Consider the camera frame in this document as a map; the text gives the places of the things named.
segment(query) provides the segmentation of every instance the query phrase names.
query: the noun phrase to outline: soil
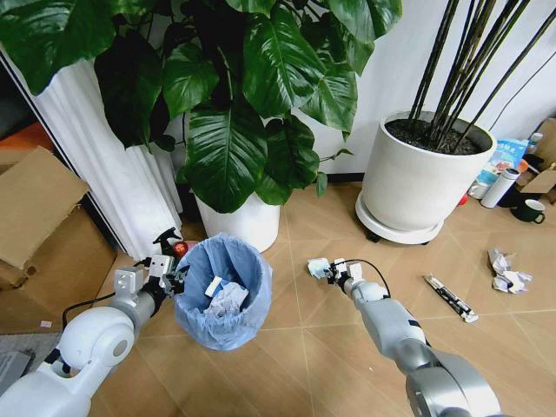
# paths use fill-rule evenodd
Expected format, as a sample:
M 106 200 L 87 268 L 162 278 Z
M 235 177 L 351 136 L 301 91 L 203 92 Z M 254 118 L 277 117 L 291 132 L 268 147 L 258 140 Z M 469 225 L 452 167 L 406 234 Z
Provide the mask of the soil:
M 386 130 L 390 135 L 408 145 L 415 146 L 415 148 L 430 150 L 437 154 L 476 155 L 483 152 L 483 149 L 467 138 L 461 141 L 460 146 L 455 152 L 452 152 L 453 147 L 461 136 L 461 133 L 454 129 L 450 129 L 447 133 L 446 139 L 443 141 L 440 149 L 436 148 L 436 144 L 429 145 L 424 143 L 423 139 L 425 137 L 425 132 L 427 132 L 430 124 L 431 123 L 422 120 L 410 121 L 408 119 L 396 119 L 386 123 Z

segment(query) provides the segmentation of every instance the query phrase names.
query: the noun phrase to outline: white column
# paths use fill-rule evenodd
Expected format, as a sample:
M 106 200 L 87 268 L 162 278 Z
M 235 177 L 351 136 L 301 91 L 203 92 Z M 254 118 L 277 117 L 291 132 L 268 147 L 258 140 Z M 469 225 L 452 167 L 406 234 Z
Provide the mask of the white column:
M 124 149 L 104 116 L 93 63 L 80 61 L 61 69 L 43 93 L 33 96 L 4 56 L 128 254 L 136 260 L 151 256 L 158 249 L 152 241 L 162 231 L 175 227 L 179 233 L 182 205 L 169 154 L 157 149 L 151 155 L 144 146 Z

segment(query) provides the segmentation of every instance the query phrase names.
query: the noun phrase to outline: plant pot saucer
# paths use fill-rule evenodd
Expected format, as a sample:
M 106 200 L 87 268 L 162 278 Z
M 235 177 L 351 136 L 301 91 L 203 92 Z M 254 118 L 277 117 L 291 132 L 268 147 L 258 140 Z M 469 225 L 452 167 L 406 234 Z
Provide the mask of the plant pot saucer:
M 407 245 L 425 244 L 434 239 L 444 225 L 444 221 L 441 221 L 431 228 L 412 230 L 409 232 L 389 228 L 376 220 L 371 212 L 368 211 L 367 206 L 365 206 L 363 202 L 361 193 L 359 193 L 357 202 L 355 203 L 355 213 L 357 213 L 357 217 L 359 217 L 361 223 L 370 230 L 369 239 L 373 242 L 377 242 L 382 237 L 392 242 L 405 243 Z

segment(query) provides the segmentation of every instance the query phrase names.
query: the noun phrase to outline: tiled floor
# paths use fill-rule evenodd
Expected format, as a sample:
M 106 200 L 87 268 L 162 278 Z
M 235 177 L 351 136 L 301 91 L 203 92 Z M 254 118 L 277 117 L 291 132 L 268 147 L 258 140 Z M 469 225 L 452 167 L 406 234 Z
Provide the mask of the tiled floor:
M 263 329 L 233 352 L 194 343 L 166 304 L 129 358 L 103 384 L 94 416 L 409 416 L 405 378 L 381 357 L 361 317 L 338 289 L 308 275 L 308 258 L 374 262 L 395 298 L 420 320 L 431 344 L 470 360 L 514 416 L 556 415 L 556 208 L 542 225 L 521 223 L 475 200 L 457 208 L 426 246 L 366 240 L 354 218 L 358 184 L 296 191 L 281 211 Z M 188 239 L 202 226 L 186 224 Z M 487 249 L 516 252 L 534 275 L 528 293 L 491 289 Z M 121 257 L 120 265 L 129 263 Z M 464 323 L 420 277 L 433 273 L 480 318 Z M 376 278 L 367 271 L 367 279 Z

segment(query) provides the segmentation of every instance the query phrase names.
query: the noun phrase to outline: caster wheel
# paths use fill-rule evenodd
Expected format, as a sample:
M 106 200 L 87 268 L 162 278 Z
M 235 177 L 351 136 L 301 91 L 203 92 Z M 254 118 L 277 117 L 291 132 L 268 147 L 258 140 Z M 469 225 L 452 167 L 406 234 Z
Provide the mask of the caster wheel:
M 368 230 L 367 231 L 367 239 L 371 242 L 376 243 L 381 239 L 381 237 L 378 236 L 375 232 L 371 232 L 370 230 Z

